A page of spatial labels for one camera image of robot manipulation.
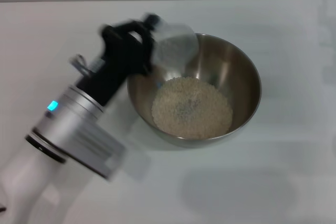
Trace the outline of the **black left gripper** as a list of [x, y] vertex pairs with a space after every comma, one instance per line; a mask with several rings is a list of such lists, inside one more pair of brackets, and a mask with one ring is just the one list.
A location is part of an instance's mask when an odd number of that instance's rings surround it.
[[143, 19], [128, 20], [116, 26], [105, 25], [101, 29], [104, 41], [102, 55], [93, 62], [97, 69], [90, 70], [76, 83], [76, 88], [106, 105], [116, 94], [128, 76], [149, 75], [152, 72], [153, 38], [151, 31], [160, 23], [156, 14], [146, 14]]

